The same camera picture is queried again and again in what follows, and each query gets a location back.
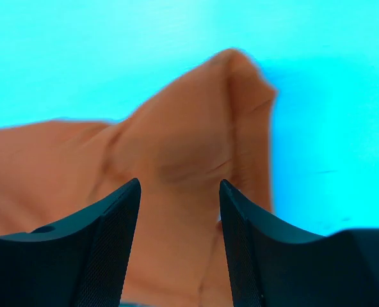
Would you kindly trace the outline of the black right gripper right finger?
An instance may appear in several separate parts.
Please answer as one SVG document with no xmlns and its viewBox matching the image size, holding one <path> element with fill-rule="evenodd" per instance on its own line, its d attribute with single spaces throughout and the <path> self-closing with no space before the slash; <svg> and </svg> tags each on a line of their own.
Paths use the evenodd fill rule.
<svg viewBox="0 0 379 307">
<path fill-rule="evenodd" d="M 234 306 L 379 307 L 379 228 L 317 235 L 226 180 L 220 214 Z"/>
</svg>

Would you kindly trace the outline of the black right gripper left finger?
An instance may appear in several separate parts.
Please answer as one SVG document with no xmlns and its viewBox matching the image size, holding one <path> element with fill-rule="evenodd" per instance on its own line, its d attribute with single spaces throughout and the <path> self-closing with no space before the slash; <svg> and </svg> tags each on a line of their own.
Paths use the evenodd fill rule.
<svg viewBox="0 0 379 307">
<path fill-rule="evenodd" d="M 32 232 L 0 236 L 0 306 L 118 306 L 141 186 Z"/>
</svg>

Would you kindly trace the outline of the orange t shirt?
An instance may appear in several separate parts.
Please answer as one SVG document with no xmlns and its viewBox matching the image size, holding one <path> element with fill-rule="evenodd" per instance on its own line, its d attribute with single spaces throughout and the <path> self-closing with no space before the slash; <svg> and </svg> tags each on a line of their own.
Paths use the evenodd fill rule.
<svg viewBox="0 0 379 307">
<path fill-rule="evenodd" d="M 219 185 L 226 179 L 271 208 L 275 96 L 246 54 L 227 49 L 123 122 L 1 129 L 0 235 L 59 220 L 137 178 L 140 211 L 122 297 L 231 306 Z"/>
</svg>

